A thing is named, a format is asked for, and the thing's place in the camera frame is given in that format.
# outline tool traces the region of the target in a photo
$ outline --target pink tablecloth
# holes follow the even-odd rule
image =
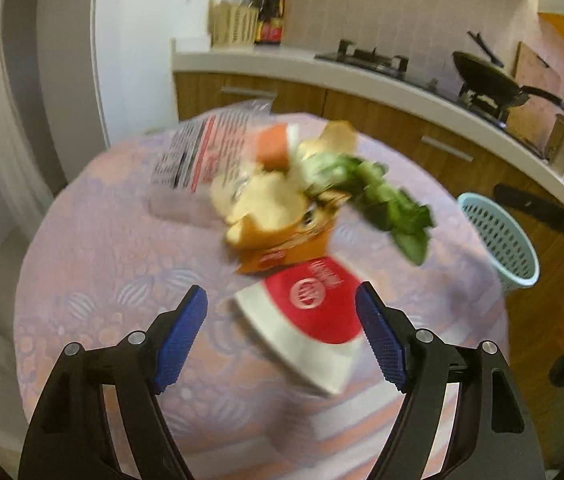
[[[315,127],[318,120],[298,116]],[[365,478],[402,402],[382,380],[366,341],[346,391],[325,399],[270,355],[231,297],[254,278],[238,276],[222,233],[153,218],[145,196],[164,135],[120,144],[99,156],[55,201],[20,275],[14,323],[18,380],[28,417],[62,348],[116,344],[174,308],[187,289],[208,293],[208,317],[177,382],[159,397],[196,478]],[[444,341],[491,339],[507,351],[507,317],[497,276],[454,199],[427,173],[380,142],[360,153],[387,163],[389,180],[432,206],[430,255],[414,267],[390,238],[353,210],[338,219],[331,248],[370,278],[387,304]],[[427,473],[448,443],[457,390],[447,394]],[[105,396],[115,404],[113,392]],[[132,472],[119,413],[112,432]]]

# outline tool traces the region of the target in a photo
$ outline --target floral tablecloth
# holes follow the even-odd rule
[[[294,115],[318,133],[323,121]],[[116,344],[177,306],[197,283],[208,317],[178,382],[158,402],[196,478],[365,478],[403,396],[385,383],[365,341],[343,394],[325,398],[293,376],[250,329],[232,295],[255,278],[234,273],[222,233],[151,216],[146,191],[167,134],[119,144],[96,158],[56,199],[22,266],[14,338],[30,418],[62,348]],[[386,163],[392,184],[432,207],[438,227],[421,267],[350,208],[331,249],[364,272],[383,300],[445,342],[495,341],[507,353],[504,300],[486,250],[455,200],[401,154],[360,135],[360,154]],[[457,389],[447,392],[426,474],[440,469]],[[123,469],[134,473],[114,391],[105,391]]]

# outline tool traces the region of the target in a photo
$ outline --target white logo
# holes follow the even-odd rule
[[[297,308],[308,310],[320,306],[326,296],[324,285],[315,278],[295,282],[289,292],[291,303]]]

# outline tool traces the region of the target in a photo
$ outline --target black wok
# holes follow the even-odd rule
[[[453,53],[453,62],[465,82],[465,87],[476,94],[486,95],[493,99],[499,108],[521,106],[531,95],[536,95],[552,102],[564,111],[564,101],[557,95],[534,86],[520,86],[504,71],[502,63],[491,49],[484,43],[481,35],[468,33],[485,51],[491,60],[482,59],[468,52]]]

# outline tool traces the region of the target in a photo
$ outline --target blue laundry basket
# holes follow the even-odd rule
[[[457,202],[489,251],[502,292],[509,294],[517,288],[534,286],[540,277],[540,263],[520,224],[485,196],[463,193]]]

